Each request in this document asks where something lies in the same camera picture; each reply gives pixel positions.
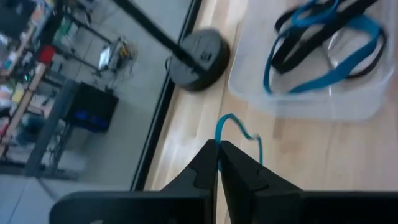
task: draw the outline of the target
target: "wooden tabletop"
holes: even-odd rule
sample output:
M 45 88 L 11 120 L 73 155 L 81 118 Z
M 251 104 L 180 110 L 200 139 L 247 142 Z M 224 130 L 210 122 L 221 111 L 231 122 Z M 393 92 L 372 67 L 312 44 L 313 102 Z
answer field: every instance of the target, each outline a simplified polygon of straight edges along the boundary
M 233 46 L 239 39 L 243 0 L 203 1 L 197 28 L 217 28 Z M 278 119 L 228 91 L 229 69 L 201 93 L 176 88 L 147 178 L 146 189 L 158 190 L 176 177 L 208 139 L 218 119 L 234 113 L 250 133 L 263 140 L 264 165 L 293 184 L 312 190 L 398 190 L 398 104 L 396 83 L 373 118 L 356 123 Z M 258 160 L 256 142 L 248 142 L 233 123 L 223 139 Z M 218 181 L 217 223 L 229 223 Z

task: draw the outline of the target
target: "black pole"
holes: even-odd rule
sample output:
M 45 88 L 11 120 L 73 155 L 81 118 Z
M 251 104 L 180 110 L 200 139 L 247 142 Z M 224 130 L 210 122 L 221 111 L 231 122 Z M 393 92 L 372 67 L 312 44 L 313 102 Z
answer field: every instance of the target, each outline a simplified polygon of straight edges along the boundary
M 173 54 L 183 63 L 192 67 L 198 74 L 207 73 L 195 59 L 171 38 L 167 37 L 160 28 L 158 28 L 138 7 L 128 0 L 113 0 L 121 9 L 133 17 L 151 36 L 156 38 L 161 44 L 170 49 Z

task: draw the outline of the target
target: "clear plastic bin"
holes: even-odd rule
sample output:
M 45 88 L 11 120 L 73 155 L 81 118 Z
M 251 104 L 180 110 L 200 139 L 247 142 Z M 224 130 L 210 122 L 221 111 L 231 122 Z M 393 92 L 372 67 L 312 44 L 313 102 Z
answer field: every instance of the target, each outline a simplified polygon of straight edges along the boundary
M 300 68 L 289 72 L 289 76 L 284 75 L 285 78 L 281 78 L 281 76 L 274 75 L 271 83 L 273 88 L 280 91 L 269 95 L 264 90 L 262 79 L 268 54 L 277 37 L 274 23 L 281 14 L 299 2 L 306 1 L 248 0 L 241 38 L 228 82 L 231 94 L 275 116 L 348 121 L 370 118 L 381 107 L 389 80 L 393 77 L 395 69 L 394 42 L 397 1 L 379 0 L 366 11 L 366 15 L 371 16 L 384 26 L 389 36 L 384 55 L 379 65 L 370 74 L 357 80 L 343 80 L 324 90 L 294 95 L 284 93 L 292 85 L 296 85 L 297 80 L 293 77 L 311 79 L 313 77 L 307 76 L 307 73 L 324 74 L 320 71 L 325 70 L 327 60 L 321 54 L 322 49 L 317 49 L 299 65 Z M 351 37 L 349 32 L 343 31 L 343 33 L 348 35 L 346 39 L 354 37 L 352 33 Z M 358 46 L 357 44 L 353 45 L 355 45 L 353 47 L 353 51 L 355 51 Z M 372 61 L 377 51 L 378 49 L 362 64 Z M 332 54 L 335 55 L 333 59 L 336 60 L 344 59 L 347 56 L 341 52 Z M 315 64 L 322 64 L 323 69 L 314 68 Z M 362 64 L 358 65 L 356 70 L 363 66 Z

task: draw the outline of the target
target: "cable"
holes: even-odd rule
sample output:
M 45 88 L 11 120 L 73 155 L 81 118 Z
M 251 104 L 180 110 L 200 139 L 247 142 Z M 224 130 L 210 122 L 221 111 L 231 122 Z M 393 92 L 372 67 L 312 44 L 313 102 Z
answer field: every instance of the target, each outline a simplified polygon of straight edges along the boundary
M 234 121 L 234 123 L 235 123 L 236 125 L 238 125 L 238 128 L 241 130 L 243 136 L 244 136 L 247 140 L 250 140 L 250 141 L 257 140 L 257 142 L 258 142 L 258 144 L 259 144 L 259 163 L 260 163 L 260 165 L 262 165 L 262 140 L 261 140 L 260 135 L 258 135 L 258 134 L 250 135 L 250 134 L 246 131 L 246 129 L 244 128 L 243 123 L 241 122 L 241 120 L 239 120 L 239 118 L 237 118 L 237 117 L 235 116 L 235 114 L 227 114 L 227 115 L 224 115 L 224 116 L 222 116 L 222 117 L 218 120 L 217 125 L 216 125 L 216 133 L 215 133 L 215 140 L 216 140 L 217 144 L 218 144 L 218 145 L 221 144 L 221 135 L 222 135 L 222 133 L 223 133 L 223 127 L 224 127 L 225 122 L 226 122 L 228 119 L 231 119 L 232 121 Z M 220 161 L 218 161 L 218 170 L 221 171 L 221 164 L 220 164 Z

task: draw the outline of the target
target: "gray floor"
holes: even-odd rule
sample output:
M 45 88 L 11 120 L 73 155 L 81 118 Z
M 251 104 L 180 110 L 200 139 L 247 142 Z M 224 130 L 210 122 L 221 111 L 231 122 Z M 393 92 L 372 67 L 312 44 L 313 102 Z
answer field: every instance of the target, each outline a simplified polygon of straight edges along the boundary
M 177 40 L 185 20 L 190 0 L 135 0 L 134 1 L 166 33 Z M 91 134 L 75 130 L 69 150 L 82 156 L 84 167 L 79 181 L 117 185 L 128 189 L 149 130 L 160 90 L 165 79 L 164 63 L 170 52 L 150 37 L 132 18 L 111 0 L 101 0 L 94 11 L 93 27 L 110 39 L 120 35 L 137 46 L 137 60 L 133 76 L 117 83 L 120 98 L 110 130 L 106 134 Z M 104 42 L 85 30 L 79 30 L 75 40 L 78 55 L 93 64 L 98 63 Z M 91 74 L 90 68 L 68 62 L 64 74 L 76 80 L 94 83 L 103 88 L 107 81 Z M 130 75 L 129 69 L 118 75 Z M 67 161 L 66 152 L 63 160 Z

